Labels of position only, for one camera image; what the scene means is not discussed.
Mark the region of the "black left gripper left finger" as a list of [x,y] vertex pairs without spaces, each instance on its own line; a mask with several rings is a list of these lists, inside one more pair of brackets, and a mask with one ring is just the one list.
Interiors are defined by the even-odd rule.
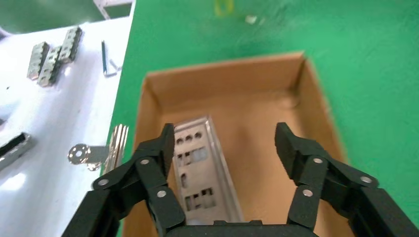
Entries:
[[174,126],[166,123],[160,136],[141,142],[131,159],[92,184],[62,234],[64,237],[115,237],[120,220],[145,201],[158,235],[186,223],[174,192],[167,183],[174,153]]

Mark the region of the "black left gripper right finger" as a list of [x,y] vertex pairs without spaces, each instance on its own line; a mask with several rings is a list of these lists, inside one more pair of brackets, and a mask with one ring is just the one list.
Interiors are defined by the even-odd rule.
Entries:
[[418,236],[418,228],[375,177],[332,158],[318,142],[294,135],[284,122],[276,125],[275,147],[296,185],[287,224],[313,230],[324,200],[348,220],[356,237]]

